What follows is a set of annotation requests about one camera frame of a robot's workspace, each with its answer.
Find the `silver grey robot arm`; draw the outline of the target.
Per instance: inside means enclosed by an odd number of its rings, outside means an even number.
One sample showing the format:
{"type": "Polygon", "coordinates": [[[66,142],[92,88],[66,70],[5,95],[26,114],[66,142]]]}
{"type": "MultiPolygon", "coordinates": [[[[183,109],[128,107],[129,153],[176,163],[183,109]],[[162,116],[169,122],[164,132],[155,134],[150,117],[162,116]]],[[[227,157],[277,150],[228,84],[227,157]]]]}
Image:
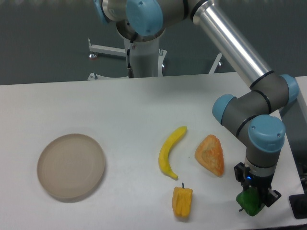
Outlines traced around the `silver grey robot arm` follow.
{"type": "Polygon", "coordinates": [[[115,22],[127,39],[125,58],[129,78],[158,76],[158,49],[146,52],[148,42],[164,30],[190,18],[213,41],[222,55],[250,88],[236,98],[221,96],[213,116],[247,148],[244,163],[235,166],[243,190],[255,188],[259,206],[271,206],[280,198],[272,190],[285,126],[271,113],[294,101],[298,84],[289,75],[277,75],[245,40],[214,0],[96,0],[102,23],[115,22]]]}

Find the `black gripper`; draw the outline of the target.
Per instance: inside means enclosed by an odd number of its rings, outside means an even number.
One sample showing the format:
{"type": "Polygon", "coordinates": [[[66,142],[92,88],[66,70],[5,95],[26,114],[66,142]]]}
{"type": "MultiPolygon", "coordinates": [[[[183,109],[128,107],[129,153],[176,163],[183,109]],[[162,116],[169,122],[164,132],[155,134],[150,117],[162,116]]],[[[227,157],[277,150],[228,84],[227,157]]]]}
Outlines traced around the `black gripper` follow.
{"type": "Polygon", "coordinates": [[[261,168],[247,161],[238,163],[234,171],[235,178],[240,182],[243,191],[249,187],[260,189],[260,200],[266,207],[270,207],[282,196],[277,190],[272,190],[274,166],[261,168]]]}

